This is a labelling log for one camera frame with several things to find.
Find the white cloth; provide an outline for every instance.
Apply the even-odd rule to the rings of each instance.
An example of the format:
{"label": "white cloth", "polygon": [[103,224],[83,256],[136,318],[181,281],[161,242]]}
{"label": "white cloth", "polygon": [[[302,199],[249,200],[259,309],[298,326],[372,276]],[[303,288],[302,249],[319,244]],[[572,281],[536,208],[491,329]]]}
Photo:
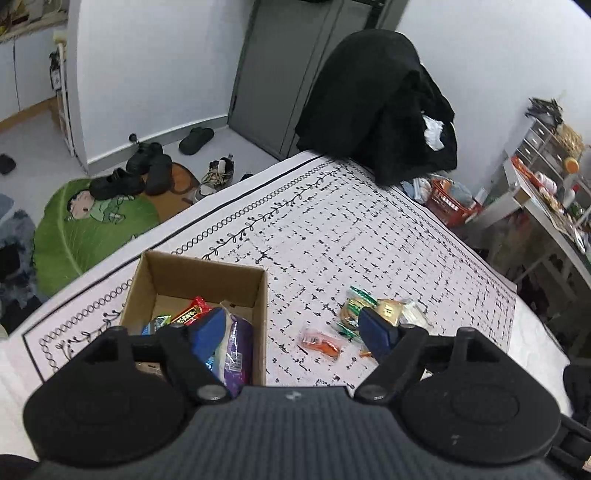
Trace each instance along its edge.
{"label": "white cloth", "polygon": [[441,132],[443,132],[443,122],[439,120],[434,120],[433,118],[428,117],[427,115],[423,115],[423,120],[425,120],[425,125],[427,129],[425,130],[425,142],[427,145],[431,147],[434,151],[441,150],[445,145],[441,141]]}
{"label": "white cloth", "polygon": [[[86,338],[117,323],[138,255],[149,248],[268,270],[268,384],[353,389],[375,368],[351,346],[333,362],[305,355],[294,340],[303,322],[324,328],[355,284],[380,298],[420,301],[440,334],[451,335],[462,325],[480,327],[501,348],[517,352],[526,369],[536,375],[548,371],[542,383],[560,395],[556,359],[561,354],[538,335],[535,317],[516,317],[521,326],[518,336],[511,336],[511,285],[499,281],[434,215],[400,192],[378,189],[358,166],[315,158],[304,152],[285,160],[141,235],[64,288],[1,342],[0,453],[34,458],[22,428],[27,398],[41,378],[49,378],[87,344]],[[532,357],[540,364],[530,365]]]}

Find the gray door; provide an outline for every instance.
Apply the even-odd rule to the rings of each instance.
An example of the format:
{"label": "gray door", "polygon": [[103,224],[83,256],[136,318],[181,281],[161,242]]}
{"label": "gray door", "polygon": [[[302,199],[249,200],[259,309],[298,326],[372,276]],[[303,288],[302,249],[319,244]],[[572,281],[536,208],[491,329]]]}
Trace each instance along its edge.
{"label": "gray door", "polygon": [[280,160],[296,153],[294,128],[320,66],[347,35],[383,22],[392,1],[407,0],[258,0],[230,127]]}

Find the white cabinet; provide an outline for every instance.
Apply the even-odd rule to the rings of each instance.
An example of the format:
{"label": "white cabinet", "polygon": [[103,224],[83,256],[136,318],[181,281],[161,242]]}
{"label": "white cabinet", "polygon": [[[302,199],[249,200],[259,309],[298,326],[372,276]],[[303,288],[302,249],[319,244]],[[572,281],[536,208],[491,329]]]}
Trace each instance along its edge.
{"label": "white cabinet", "polygon": [[53,28],[15,40],[14,62],[21,110],[55,95],[49,77],[49,55],[55,50]]}
{"label": "white cabinet", "polygon": [[0,43],[0,121],[18,113],[13,52],[13,41]]}

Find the green leaf-shaped rug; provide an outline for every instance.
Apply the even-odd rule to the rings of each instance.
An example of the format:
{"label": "green leaf-shaped rug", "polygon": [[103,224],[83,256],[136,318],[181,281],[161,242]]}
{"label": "green leaf-shaped rug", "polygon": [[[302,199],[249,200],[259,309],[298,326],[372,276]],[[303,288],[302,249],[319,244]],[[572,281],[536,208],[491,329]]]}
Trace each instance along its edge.
{"label": "green leaf-shaped rug", "polygon": [[72,180],[55,192],[35,231],[37,280],[47,296],[160,222],[146,198],[98,201],[87,190],[89,183]]}

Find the shoelace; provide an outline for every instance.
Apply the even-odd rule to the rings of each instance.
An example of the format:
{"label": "shoelace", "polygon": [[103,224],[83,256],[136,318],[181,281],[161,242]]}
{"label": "shoelace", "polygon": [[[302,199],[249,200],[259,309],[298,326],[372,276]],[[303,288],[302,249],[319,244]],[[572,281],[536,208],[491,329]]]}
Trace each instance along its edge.
{"label": "shoelace", "polygon": [[208,171],[205,176],[203,177],[203,179],[201,180],[202,184],[212,184],[215,187],[219,187],[220,185],[223,185],[225,179],[224,179],[224,175],[222,173],[219,173],[217,170],[210,170]]}

